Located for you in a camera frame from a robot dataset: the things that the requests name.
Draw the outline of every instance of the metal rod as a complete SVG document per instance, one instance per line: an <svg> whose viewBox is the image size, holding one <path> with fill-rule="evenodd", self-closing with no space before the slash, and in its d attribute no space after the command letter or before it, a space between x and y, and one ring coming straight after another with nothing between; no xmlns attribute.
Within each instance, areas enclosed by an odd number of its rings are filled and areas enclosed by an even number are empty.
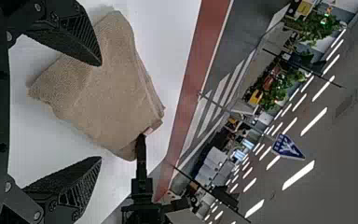
<svg viewBox="0 0 358 224"><path fill-rule="evenodd" d="M282 59L282 60L285 60L282 56L280 56L280 55L278 55L278 54L276 54L276 53L274 53L274 52L271 52L271 51L269 51L269 50L267 50L267 49L263 49L263 50L264 50L265 52L267 52L267 53L269 53L269 54L271 54L271 55L277 57L277 58L280 58L280 59ZM334 81L329 81L327 78L323 77L322 74L320 74L320 73L318 73L318 72L316 72L316 71L313 71L312 69L309 69L308 67L305 67L305 66L303 66L303 65L297 65L297 64L294 64L294 63L290 63L288 60L285 60L285 61L286 61L288 64L290 64L291 66L293 66L293 67L304 69L304 70L306 70L307 72L312 72L312 74L313 74L314 76L316 76L316 77L322 79L322 80L325 81L325 82L330 82L330 83L333 84L334 86L337 86L337 87L339 87L339 88L343 88L343 86L338 85L338 84L337 84L336 82L334 82Z"/></svg>
<svg viewBox="0 0 358 224"><path fill-rule="evenodd" d="M177 172L179 172L180 174L184 175L187 179L193 181L194 183L196 183L200 188L202 188L203 190L205 190L205 192L211 194L212 196L214 196L208 189L206 189L205 187L202 186L202 184L200 184L197 180L191 178L191 176L185 174L183 171L179 170L176 166L172 166L173 169L175 169ZM243 218L245 221L247 221L248 223L252 223L248 218L246 218L243 214L239 213L238 211L232 209L231 206L229 206L229 204L226 204L225 202L221 202L223 203L227 208L229 208L231 211L233 211L235 214L237 214L238 216L240 216L241 218Z"/></svg>

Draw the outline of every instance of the green plant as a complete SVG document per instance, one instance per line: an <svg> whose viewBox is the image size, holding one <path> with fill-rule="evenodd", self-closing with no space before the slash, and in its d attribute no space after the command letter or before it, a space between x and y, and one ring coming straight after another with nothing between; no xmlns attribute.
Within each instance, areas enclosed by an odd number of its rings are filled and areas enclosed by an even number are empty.
<svg viewBox="0 0 358 224"><path fill-rule="evenodd" d="M271 84L269 91L265 91L262 87L258 88L263 92L263 98L260 100L260 106L268 111L276 104L275 101L282 101L287 96L287 89L292 87L296 82L306 80L305 75L295 69L289 69L286 74L279 75Z"/></svg>
<svg viewBox="0 0 358 224"><path fill-rule="evenodd" d="M336 16L330 15L325 17L325 15L319 14L316 11L312 11L304 21L294 21L288 18L284 18L283 21L287 28L298 32L298 42L308 42L308 45L311 47L316 45L317 40L324 39L340 28Z"/></svg>

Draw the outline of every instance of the beige towel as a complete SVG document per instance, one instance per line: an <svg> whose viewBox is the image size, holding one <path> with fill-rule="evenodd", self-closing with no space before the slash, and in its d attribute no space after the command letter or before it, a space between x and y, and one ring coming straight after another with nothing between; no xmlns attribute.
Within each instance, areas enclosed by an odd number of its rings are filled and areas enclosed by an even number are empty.
<svg viewBox="0 0 358 224"><path fill-rule="evenodd" d="M93 67L62 55L36 80L29 95L49 104L95 143L124 160L135 159L134 140L156 130L164 106L136 51L133 31L120 12L94 27L103 66Z"/></svg>

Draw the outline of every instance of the potted plant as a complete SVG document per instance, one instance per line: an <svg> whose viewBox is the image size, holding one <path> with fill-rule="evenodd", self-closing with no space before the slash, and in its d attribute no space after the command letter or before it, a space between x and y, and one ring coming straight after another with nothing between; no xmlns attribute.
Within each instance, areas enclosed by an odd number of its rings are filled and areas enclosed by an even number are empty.
<svg viewBox="0 0 358 224"><path fill-rule="evenodd" d="M340 29L339 20L335 15L325 17L317 11L312 11L304 21L289 18L284 18L283 21L286 29L299 34L296 42L307 42L311 47L316 45L317 40L324 39Z"/></svg>

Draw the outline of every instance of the table surface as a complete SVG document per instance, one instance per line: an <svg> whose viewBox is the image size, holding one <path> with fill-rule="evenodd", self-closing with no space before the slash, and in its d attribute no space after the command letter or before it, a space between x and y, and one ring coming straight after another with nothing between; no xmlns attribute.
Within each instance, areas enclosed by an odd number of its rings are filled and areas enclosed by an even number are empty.
<svg viewBox="0 0 358 224"><path fill-rule="evenodd" d="M182 88L187 57L199 14L200 0L79 0L95 23L120 10L130 21L141 58L166 106L164 124L147 137L147 169L164 158ZM11 121L8 172L25 187L89 156L102 156L96 188L84 216L77 222L98 224L128 196L135 162L127 162L96 146L51 109L27 96L29 85L60 53L21 36L10 49Z"/></svg>

